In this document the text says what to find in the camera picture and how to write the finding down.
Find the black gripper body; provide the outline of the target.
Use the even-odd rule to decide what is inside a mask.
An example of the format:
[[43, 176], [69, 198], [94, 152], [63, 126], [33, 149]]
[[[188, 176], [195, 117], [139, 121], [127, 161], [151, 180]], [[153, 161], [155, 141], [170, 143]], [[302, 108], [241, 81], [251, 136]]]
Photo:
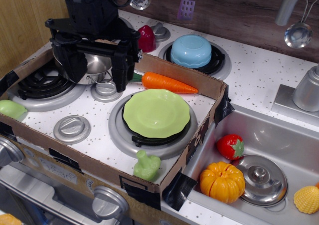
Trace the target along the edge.
[[45, 22], [52, 34], [55, 54], [103, 54], [97, 50], [95, 41], [105, 39], [119, 40], [125, 54], [139, 56], [140, 33], [126, 26], [118, 15], [118, 9], [130, 1], [119, 4], [117, 0], [65, 0], [69, 17]]

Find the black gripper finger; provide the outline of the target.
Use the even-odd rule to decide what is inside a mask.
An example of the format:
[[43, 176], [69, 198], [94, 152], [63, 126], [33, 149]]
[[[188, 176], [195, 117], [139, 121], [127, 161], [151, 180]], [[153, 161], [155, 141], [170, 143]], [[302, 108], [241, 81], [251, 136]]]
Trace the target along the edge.
[[63, 73], [74, 83], [79, 83], [87, 72], [85, 54], [77, 51], [74, 44], [61, 44], [51, 39], [53, 55], [60, 63]]
[[132, 80], [135, 63], [142, 59], [142, 50], [133, 50], [133, 54], [128, 54], [125, 48], [119, 48], [112, 57], [112, 78], [118, 93], [126, 90], [127, 84]]

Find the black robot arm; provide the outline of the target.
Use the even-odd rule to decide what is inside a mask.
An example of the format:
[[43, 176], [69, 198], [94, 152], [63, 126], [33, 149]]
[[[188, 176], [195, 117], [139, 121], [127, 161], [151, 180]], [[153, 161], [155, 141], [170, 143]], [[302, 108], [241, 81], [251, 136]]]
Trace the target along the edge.
[[69, 80], [79, 83], [88, 71], [86, 54], [111, 59], [116, 90], [123, 92], [142, 58], [140, 33], [118, 15], [117, 0], [65, 0], [69, 17], [48, 19], [51, 43]]

